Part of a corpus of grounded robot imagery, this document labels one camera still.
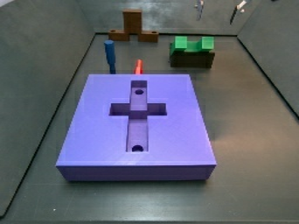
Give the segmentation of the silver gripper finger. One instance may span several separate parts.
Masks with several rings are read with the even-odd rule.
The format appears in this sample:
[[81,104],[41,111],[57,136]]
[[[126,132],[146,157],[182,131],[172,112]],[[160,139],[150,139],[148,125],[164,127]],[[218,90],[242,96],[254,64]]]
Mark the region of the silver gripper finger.
[[196,0],[194,9],[197,11],[196,20],[200,21],[201,19],[201,12],[202,12],[204,0]]
[[230,13],[230,17],[229,17],[229,24],[232,25],[233,23],[233,19],[234,16],[238,12],[241,12],[242,7],[245,6],[245,4],[248,3],[248,0],[241,0],[241,2],[234,6],[233,11]]

